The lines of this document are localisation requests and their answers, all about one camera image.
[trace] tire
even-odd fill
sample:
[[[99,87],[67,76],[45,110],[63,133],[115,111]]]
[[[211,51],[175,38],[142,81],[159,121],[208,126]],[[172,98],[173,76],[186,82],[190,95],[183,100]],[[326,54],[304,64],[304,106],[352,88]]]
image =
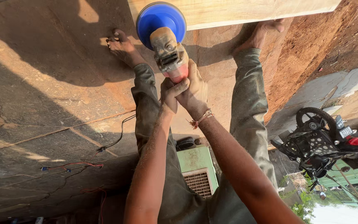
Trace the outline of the tire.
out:
[[[331,115],[329,115],[324,110],[321,110],[321,109],[318,109],[315,107],[305,107],[305,108],[300,109],[296,113],[296,124],[298,125],[298,127],[302,127],[304,125],[302,117],[306,113],[313,113],[313,114],[316,114],[316,115],[319,115],[320,117],[322,117],[327,122],[327,124],[329,126],[329,135],[331,137],[335,138],[335,136],[336,136],[335,120],[331,117]]]

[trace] wooden plank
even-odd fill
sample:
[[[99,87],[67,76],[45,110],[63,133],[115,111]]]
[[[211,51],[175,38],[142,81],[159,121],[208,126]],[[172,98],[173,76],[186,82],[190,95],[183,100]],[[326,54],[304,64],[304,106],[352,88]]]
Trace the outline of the wooden plank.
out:
[[[155,0],[128,0],[136,24],[139,12]],[[165,0],[181,10],[187,30],[332,12],[341,0]]]

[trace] motorcycle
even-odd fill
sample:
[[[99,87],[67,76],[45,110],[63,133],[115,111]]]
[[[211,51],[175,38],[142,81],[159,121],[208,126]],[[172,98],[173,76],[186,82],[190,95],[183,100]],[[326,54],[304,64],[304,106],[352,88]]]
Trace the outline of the motorcycle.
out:
[[[345,126],[341,115],[334,120],[321,109],[306,107],[297,112],[296,125],[293,132],[287,130],[279,135],[283,143],[272,140],[271,144],[290,160],[299,162],[302,174],[313,180],[310,191],[337,160],[358,158],[358,132]]]

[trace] grey pants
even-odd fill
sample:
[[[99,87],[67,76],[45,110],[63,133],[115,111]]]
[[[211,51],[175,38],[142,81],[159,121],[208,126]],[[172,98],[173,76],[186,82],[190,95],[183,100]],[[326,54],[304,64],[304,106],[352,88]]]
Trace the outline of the grey pants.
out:
[[[254,158],[276,186],[273,165],[267,154],[267,131],[263,116],[268,106],[263,84],[260,49],[238,53],[236,85],[231,102],[230,133]],[[135,135],[140,157],[157,119],[159,102],[153,70],[147,64],[134,68],[136,103]],[[159,223],[256,223],[224,175],[213,196],[203,199],[186,184],[179,166],[171,131],[167,143],[166,176]]]

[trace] black cable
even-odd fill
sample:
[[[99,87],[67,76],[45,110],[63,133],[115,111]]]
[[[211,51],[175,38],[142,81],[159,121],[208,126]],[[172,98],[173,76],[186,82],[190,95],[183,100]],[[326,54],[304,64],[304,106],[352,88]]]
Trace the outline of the black cable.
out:
[[[120,138],[119,138],[118,140],[116,140],[115,142],[111,143],[110,145],[106,145],[106,146],[101,147],[101,148],[98,149],[97,151],[98,151],[98,152],[103,152],[103,151],[105,151],[107,148],[110,148],[111,146],[117,144],[117,143],[122,139],[122,136],[123,136],[123,134],[124,134],[124,123],[127,122],[128,120],[133,119],[134,117],[136,117],[136,114],[131,115],[131,116],[127,117],[126,119],[124,119],[124,120],[122,121],[122,123],[121,123],[121,136],[120,136]]]

